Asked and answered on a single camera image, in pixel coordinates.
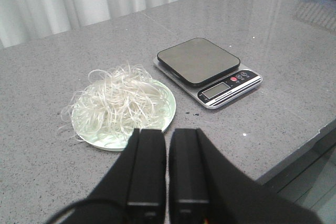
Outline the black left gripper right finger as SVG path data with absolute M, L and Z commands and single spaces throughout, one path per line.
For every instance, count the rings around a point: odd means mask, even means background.
M 169 153 L 171 223 L 321 223 L 250 179 L 201 129 L 176 129 Z

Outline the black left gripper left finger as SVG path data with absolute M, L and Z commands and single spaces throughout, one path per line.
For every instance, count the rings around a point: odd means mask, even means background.
M 135 129 L 124 151 L 89 197 L 118 203 L 130 223 L 163 223 L 165 173 L 166 146 L 162 131 Z

